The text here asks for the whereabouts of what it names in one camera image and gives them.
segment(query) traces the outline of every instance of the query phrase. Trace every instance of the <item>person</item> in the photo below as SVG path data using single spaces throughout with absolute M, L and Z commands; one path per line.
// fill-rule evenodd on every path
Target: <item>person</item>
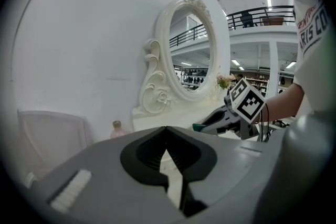
M 321 44 L 327 45 L 326 37 L 332 36 L 331 31 L 331 16 L 329 15 L 323 0 L 294 0 L 295 20 L 298 32 L 298 55 L 296 63 L 296 72 L 293 84 L 281 94 L 267 100 L 267 106 L 262 109 L 262 120 L 275 121 L 287 118 L 293 115 L 297 117 L 306 115 L 313 111 L 307 96 L 305 95 L 301 85 L 305 84 L 305 89 L 308 89 L 307 74 L 305 68 L 311 65 L 310 58 L 313 52 L 320 52 Z M 317 106 L 317 101 L 314 101 L 311 96 L 311 102 Z M 254 123 L 261 121 L 261 113 L 254 119 Z
M 242 12 L 242 16 L 241 16 L 240 20 L 243 23 L 244 28 L 254 26 L 252 15 L 249 12 Z
M 236 82 L 239 82 L 243 78 L 242 74 L 238 74 L 236 77 Z
M 236 82 L 236 84 L 239 82 L 239 80 L 241 80 L 243 78 L 243 75 L 242 74 L 238 74 L 237 76 L 234 76 L 234 75 L 230 75 L 229 78 L 231 79 L 231 81 L 233 82 Z M 227 95 L 230 94 L 230 90 L 232 90 L 232 88 L 234 87 L 235 85 L 231 85 L 230 88 L 227 90 Z

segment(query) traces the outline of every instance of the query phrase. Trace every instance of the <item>ceiling light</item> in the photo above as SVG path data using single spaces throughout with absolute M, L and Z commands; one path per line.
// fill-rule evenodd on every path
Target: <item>ceiling light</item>
M 267 0 L 267 4 L 269 7 L 272 7 L 272 1 L 271 0 Z
M 295 61 L 293 61 L 293 62 L 291 62 L 289 65 L 287 65 L 287 67 L 286 68 L 291 68 L 293 65 L 295 65 L 296 64 L 296 62 Z
M 234 63 L 236 66 L 240 66 L 240 63 L 237 62 L 237 60 L 232 60 L 232 63 Z
M 229 20 L 229 17 L 227 17 L 227 15 L 226 15 L 226 13 L 225 13 L 224 10 L 223 10 L 223 12 L 224 12 L 224 15 L 225 15 L 226 19 Z

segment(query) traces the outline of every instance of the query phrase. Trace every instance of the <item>store shelving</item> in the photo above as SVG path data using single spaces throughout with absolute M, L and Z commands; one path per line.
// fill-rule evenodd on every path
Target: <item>store shelving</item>
M 188 85 L 188 86 L 201 86 L 202 84 L 194 84 L 194 83 L 189 83 L 189 82 L 181 82 L 182 85 Z
M 202 77 L 202 76 L 196 76 L 196 75 L 182 75 L 183 77 L 193 77 L 193 78 L 203 78 L 205 79 L 206 77 Z
M 194 71 L 194 70 L 197 70 L 197 71 L 200 71 L 200 70 L 203 70 L 205 71 L 205 76 L 197 76 L 197 75 L 193 75 L 193 74 L 188 74 L 190 71 Z M 184 78 L 185 77 L 191 77 L 193 79 L 203 79 L 205 80 L 206 79 L 206 74 L 208 72 L 208 67 L 182 67 L 182 70 L 181 70 L 181 78 L 180 78 L 180 83 L 183 87 L 187 88 L 187 89 L 190 89 L 190 90 L 194 90 L 195 88 L 194 87 L 200 87 L 202 86 L 203 82 L 202 83 L 190 83 L 190 82 L 184 82 Z
M 262 96 L 264 97 L 267 96 L 269 80 L 261 80 L 261 79 L 246 78 L 246 77 L 245 79 L 249 81 L 251 85 L 253 85 L 254 87 L 259 88 L 258 91 L 262 94 Z M 265 83 L 266 85 L 258 85 L 256 84 L 256 82 L 262 82 L 262 83 Z

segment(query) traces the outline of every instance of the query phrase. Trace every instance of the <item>shelf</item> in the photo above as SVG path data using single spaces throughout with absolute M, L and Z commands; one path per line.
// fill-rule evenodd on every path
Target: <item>shelf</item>
M 246 80 L 254 80 L 254 81 L 268 82 L 268 80 L 260 80 L 260 79 L 248 79 L 248 78 L 246 78 Z
M 256 87 L 263 87 L 267 89 L 267 86 L 261 86 L 261 85 L 256 85 L 256 84 L 251 84 L 251 85 L 256 86 Z
M 194 78 L 203 78 L 205 79 L 206 77 L 202 77 L 202 76 L 196 76 L 196 75 L 182 75 L 183 77 L 194 77 Z
M 201 84 L 193 84 L 193 83 L 188 83 L 188 82 L 181 82 L 181 84 L 183 84 L 183 85 L 189 85 L 189 86 L 197 86 L 197 87 L 201 86 Z

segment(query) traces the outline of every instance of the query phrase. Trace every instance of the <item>white t-shirt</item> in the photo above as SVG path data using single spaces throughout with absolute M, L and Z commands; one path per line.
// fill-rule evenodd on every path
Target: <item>white t-shirt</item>
M 321 54 L 316 54 L 316 49 L 321 50 L 320 47 L 325 46 L 325 36 L 334 31 L 334 27 L 323 0 L 294 0 L 294 11 L 299 45 L 293 82 L 300 85 L 305 92 L 297 113 L 297 116 L 301 116 L 320 109 L 320 102 L 316 105 L 316 99 L 319 99 L 318 87 L 321 85 L 319 78 L 315 78 L 309 70 L 313 70 L 323 61 Z M 323 68 L 317 73 L 319 76 L 327 76 L 325 72 L 323 74 Z

